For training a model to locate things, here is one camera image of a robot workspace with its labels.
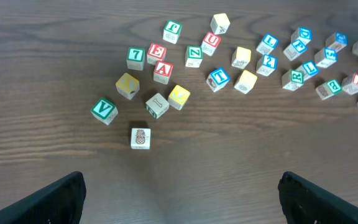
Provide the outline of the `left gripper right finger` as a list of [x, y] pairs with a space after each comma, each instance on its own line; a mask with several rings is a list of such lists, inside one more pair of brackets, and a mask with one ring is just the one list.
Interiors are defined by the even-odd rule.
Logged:
[[282, 212], [290, 224], [358, 224], [358, 207], [286, 171], [278, 183]]

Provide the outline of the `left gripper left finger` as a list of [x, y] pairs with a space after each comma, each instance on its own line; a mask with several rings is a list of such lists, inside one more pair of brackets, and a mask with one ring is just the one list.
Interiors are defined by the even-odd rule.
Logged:
[[0, 224], [79, 224], [85, 198], [83, 174], [75, 171], [0, 210]]

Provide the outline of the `red A block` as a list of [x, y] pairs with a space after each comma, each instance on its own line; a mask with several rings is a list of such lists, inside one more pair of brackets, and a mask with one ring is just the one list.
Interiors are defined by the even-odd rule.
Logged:
[[167, 85], [169, 83], [173, 65], [164, 61], [158, 61], [154, 69], [154, 81]]

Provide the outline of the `red I block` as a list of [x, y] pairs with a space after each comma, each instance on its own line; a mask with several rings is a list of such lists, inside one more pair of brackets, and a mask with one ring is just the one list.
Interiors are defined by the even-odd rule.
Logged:
[[354, 73], [343, 79], [342, 90], [349, 95], [358, 93], [358, 73]]

